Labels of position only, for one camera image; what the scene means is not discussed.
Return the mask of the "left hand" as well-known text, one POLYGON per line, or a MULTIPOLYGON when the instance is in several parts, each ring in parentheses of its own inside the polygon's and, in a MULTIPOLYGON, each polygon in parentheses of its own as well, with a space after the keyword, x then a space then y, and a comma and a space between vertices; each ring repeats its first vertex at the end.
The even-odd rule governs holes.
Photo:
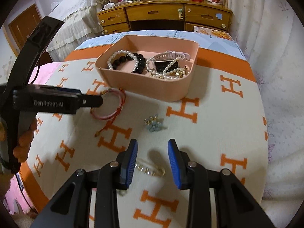
POLYGON ((18 145, 13 150, 13 155, 19 163, 26 162, 28 159, 28 153, 34 138, 35 130, 37 130, 36 118, 33 119, 29 129, 20 136, 18 145))

